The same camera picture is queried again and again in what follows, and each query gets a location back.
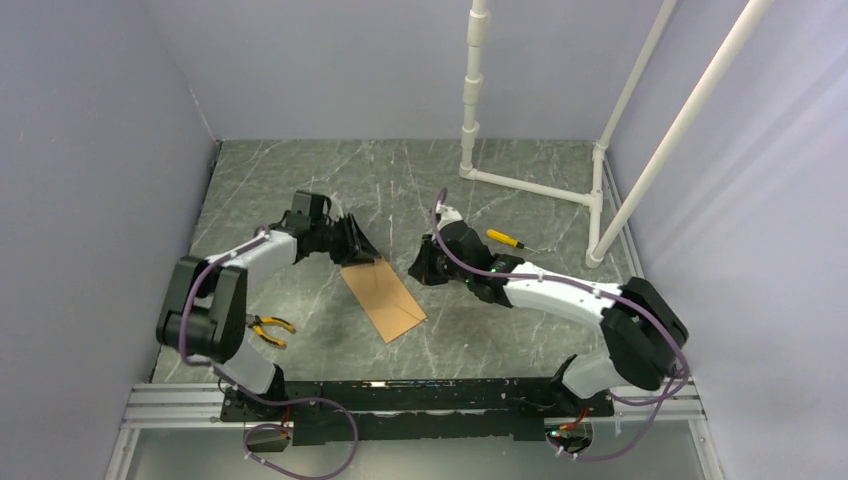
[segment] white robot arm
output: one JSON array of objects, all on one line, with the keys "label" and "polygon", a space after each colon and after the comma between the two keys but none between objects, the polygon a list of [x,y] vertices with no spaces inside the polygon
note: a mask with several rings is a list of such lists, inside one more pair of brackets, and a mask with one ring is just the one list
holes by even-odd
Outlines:
[{"label": "white robot arm", "polygon": [[[453,261],[428,234],[408,270],[412,277],[424,285],[460,280],[484,302],[540,310],[580,322],[603,336],[601,348],[569,357],[554,375],[552,383],[562,386],[559,400],[579,405],[621,385],[656,390],[674,374],[675,355],[660,332],[638,312],[614,300],[627,299],[649,311],[682,347],[689,338],[686,327],[647,280],[634,277],[624,285],[590,282],[544,270],[520,257],[492,254],[455,209],[440,205],[438,212],[436,228],[444,244],[481,274]],[[552,277],[565,282],[547,280]]]}]

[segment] gray marble surface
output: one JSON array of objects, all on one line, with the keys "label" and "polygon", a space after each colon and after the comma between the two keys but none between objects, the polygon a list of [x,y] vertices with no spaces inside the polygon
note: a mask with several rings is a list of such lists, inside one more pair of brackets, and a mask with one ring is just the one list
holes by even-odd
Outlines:
[{"label": "gray marble surface", "polygon": [[[591,144],[486,140],[475,163],[484,171],[585,192]],[[228,141],[223,145],[194,235],[192,253],[218,253],[279,220],[296,189],[337,193],[371,242],[386,255],[427,313],[427,321],[386,344],[325,255],[313,255],[249,292],[249,313],[275,315],[298,328],[280,350],[251,342],[291,380],[547,376],[600,339],[564,318],[480,302],[462,284],[424,287],[405,272],[430,230],[427,212],[448,187],[449,205],[485,232],[501,230],[539,251],[519,254],[556,272],[602,282],[631,275],[621,242],[597,269],[585,266],[588,209],[457,175],[456,140]],[[603,224],[612,217],[607,201]],[[485,239],[498,251],[510,247]],[[205,368],[179,363],[164,348],[154,382],[208,382]]]}]

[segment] gray wall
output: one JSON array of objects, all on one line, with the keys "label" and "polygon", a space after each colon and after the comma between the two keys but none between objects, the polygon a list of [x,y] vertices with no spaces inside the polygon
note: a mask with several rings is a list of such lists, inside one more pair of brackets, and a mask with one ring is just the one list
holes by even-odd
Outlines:
[{"label": "gray wall", "polygon": [[[744,2],[683,2],[612,139],[628,191]],[[848,5],[777,0],[633,219],[729,479],[845,478]]]},{"label": "gray wall", "polygon": [[214,143],[136,1],[0,4],[0,465],[102,478]]},{"label": "gray wall", "polygon": [[[146,0],[215,135],[459,138],[470,0]],[[483,137],[601,135],[661,0],[494,0]]]}]

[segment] yellow screwdriver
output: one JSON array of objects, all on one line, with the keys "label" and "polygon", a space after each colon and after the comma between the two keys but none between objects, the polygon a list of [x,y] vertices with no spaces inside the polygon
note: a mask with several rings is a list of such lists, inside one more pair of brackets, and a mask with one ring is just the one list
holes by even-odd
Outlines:
[{"label": "yellow screwdriver", "polygon": [[527,249],[527,250],[530,250],[533,253],[539,253],[536,250],[533,250],[532,248],[528,248],[526,245],[524,245],[523,243],[519,242],[518,240],[510,237],[509,235],[505,235],[505,234],[503,234],[503,233],[501,233],[497,230],[492,230],[492,229],[486,230],[486,236],[491,238],[492,240],[495,240],[495,241],[501,242],[503,244],[509,245],[510,247]]}]

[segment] pliers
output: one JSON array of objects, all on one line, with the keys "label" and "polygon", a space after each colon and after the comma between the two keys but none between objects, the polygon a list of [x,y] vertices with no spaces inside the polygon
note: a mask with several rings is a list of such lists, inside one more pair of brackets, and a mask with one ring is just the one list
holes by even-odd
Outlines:
[{"label": "pliers", "polygon": [[294,325],[283,320],[282,318],[277,317],[260,317],[259,315],[254,315],[253,321],[248,324],[248,326],[253,329],[253,331],[256,332],[256,335],[259,335],[259,338],[261,338],[262,340],[265,340],[266,342],[270,343],[271,345],[274,345],[275,347],[286,348],[286,342],[280,340],[277,337],[268,335],[268,333],[265,332],[265,327],[272,325],[283,327],[291,333],[297,332],[297,330],[295,330],[294,328]]}]

